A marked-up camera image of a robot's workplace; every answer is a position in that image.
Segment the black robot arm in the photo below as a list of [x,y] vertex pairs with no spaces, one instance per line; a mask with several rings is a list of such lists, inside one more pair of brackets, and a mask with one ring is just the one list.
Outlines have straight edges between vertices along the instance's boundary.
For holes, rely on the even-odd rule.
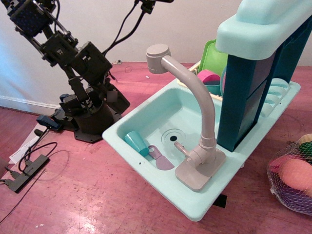
[[130,105],[111,83],[112,64],[93,43],[78,47],[78,40],[53,15],[59,1],[5,0],[3,5],[15,30],[68,77],[73,93],[60,96],[60,107],[50,120],[73,131],[77,140],[100,141]]

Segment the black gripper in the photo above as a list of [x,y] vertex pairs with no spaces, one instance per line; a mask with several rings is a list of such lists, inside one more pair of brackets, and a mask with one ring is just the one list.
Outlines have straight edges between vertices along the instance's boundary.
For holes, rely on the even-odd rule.
[[[109,70],[112,68],[112,64],[108,59],[90,41],[81,47],[71,61],[70,66],[90,85],[103,84]],[[108,106],[120,115],[124,113],[130,106],[127,98],[109,82],[104,87],[107,89],[106,103]]]

